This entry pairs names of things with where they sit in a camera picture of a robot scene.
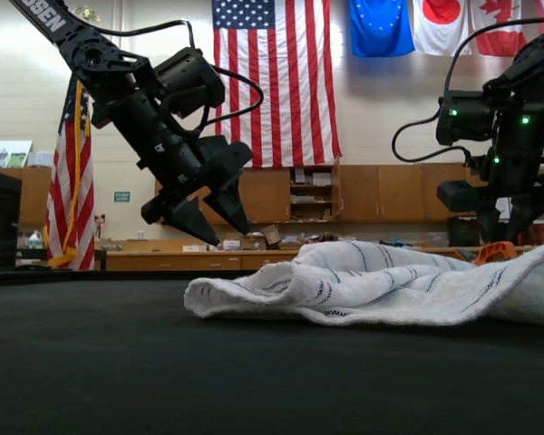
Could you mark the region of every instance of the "green sign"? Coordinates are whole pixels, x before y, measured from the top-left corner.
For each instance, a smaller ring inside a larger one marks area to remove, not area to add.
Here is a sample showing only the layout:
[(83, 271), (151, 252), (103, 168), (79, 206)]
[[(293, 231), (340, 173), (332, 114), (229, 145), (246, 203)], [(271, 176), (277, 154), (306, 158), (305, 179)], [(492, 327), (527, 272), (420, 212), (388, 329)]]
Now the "green sign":
[(115, 202), (130, 202), (131, 193), (130, 192), (115, 192)]

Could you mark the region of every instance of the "poster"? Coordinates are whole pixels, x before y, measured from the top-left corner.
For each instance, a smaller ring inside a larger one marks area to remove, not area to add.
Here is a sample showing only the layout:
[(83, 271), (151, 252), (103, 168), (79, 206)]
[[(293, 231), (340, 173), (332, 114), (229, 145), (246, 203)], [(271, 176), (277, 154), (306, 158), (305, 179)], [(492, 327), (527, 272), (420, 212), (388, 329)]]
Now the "poster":
[(0, 168), (22, 168), (32, 146), (31, 140), (0, 140)]

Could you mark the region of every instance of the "american flag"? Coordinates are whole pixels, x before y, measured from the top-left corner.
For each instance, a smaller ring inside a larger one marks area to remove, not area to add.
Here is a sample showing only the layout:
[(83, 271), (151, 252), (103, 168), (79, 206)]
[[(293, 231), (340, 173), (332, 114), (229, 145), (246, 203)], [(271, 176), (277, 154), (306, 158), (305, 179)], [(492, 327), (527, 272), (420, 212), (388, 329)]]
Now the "american flag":
[[(253, 167), (293, 167), (341, 155), (336, 133), (329, 0), (213, 0), (216, 65), (249, 77), (265, 95), (249, 114), (216, 125), (242, 140)], [(257, 102), (247, 84), (222, 75), (217, 116)]]
[(94, 268), (94, 185), (89, 95), (71, 78), (54, 153), (47, 200), (49, 265), (72, 270)]

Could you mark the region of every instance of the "red maple leaf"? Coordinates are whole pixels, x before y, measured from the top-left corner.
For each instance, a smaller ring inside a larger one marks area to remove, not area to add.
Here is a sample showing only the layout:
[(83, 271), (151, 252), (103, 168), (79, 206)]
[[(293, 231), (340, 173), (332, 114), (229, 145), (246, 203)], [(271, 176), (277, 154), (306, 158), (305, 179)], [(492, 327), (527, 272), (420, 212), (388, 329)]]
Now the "red maple leaf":
[(486, 0), (486, 3), (480, 9), (486, 11), (486, 15), (499, 11), (494, 17), (496, 23), (506, 23), (511, 19), (511, 13), (516, 7), (512, 7), (511, 0)]

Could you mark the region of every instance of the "orange object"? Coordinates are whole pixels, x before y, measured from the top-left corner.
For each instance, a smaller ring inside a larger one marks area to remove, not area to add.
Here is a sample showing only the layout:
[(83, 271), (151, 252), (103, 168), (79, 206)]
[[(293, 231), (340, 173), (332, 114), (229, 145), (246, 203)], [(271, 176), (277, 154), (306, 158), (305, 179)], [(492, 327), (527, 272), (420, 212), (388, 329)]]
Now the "orange object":
[(494, 263), (497, 261), (512, 260), (518, 258), (518, 253), (511, 242), (496, 242), (484, 246), (473, 262), (476, 266)]

